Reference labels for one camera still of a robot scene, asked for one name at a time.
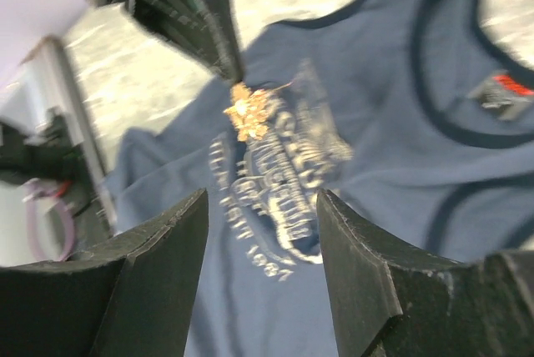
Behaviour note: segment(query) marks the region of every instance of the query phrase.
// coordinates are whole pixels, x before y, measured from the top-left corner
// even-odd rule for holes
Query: blue fabric
[[[249,147],[214,80],[162,133],[131,129],[108,178],[120,229],[209,191],[187,357],[337,355],[315,193],[334,189],[417,246],[477,259],[530,233],[534,113],[502,122],[467,94],[496,69],[534,74],[475,25],[477,0],[355,0],[268,26],[245,52],[277,88]]]

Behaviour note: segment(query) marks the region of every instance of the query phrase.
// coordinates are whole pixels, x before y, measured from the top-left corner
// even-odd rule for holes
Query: table surface
[[[268,23],[319,17],[350,1],[233,0],[241,44]],[[494,40],[534,66],[534,0],[484,0],[482,16]],[[89,11],[66,39],[110,166],[127,128],[161,130],[211,76],[142,33],[117,6]]]

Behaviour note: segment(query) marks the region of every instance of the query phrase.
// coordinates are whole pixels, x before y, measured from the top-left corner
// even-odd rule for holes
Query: beige tabletop
[[[268,23],[311,18],[351,0],[233,0],[243,47]],[[534,0],[484,0],[487,31],[534,66]],[[108,161],[132,126],[159,131],[210,78],[208,71],[142,33],[120,7],[89,11],[67,36],[79,82]]]

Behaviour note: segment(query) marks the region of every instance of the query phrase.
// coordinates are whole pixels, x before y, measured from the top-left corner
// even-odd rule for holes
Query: blue t-shirt
[[[186,357],[337,355],[320,187],[455,259],[530,233],[534,73],[486,38],[477,4],[355,0],[269,25],[244,54],[246,83],[290,85],[270,95],[260,141],[237,142],[218,80],[162,133],[125,134],[108,178],[120,229],[209,191]]]

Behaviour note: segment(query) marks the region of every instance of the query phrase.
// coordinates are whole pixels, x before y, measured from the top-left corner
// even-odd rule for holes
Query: pink cable
[[[28,242],[34,257],[39,261],[45,261],[49,258],[43,251],[41,243],[38,240],[37,227],[37,200],[44,198],[51,198],[54,200],[53,208],[59,215],[63,224],[63,232],[65,235],[65,243],[63,251],[56,261],[64,261],[72,253],[75,244],[75,230],[74,220],[67,205],[60,197],[56,197],[57,190],[48,190],[41,185],[38,179],[31,179],[26,183],[28,189],[28,197],[24,200],[27,204],[26,213],[28,217]]]

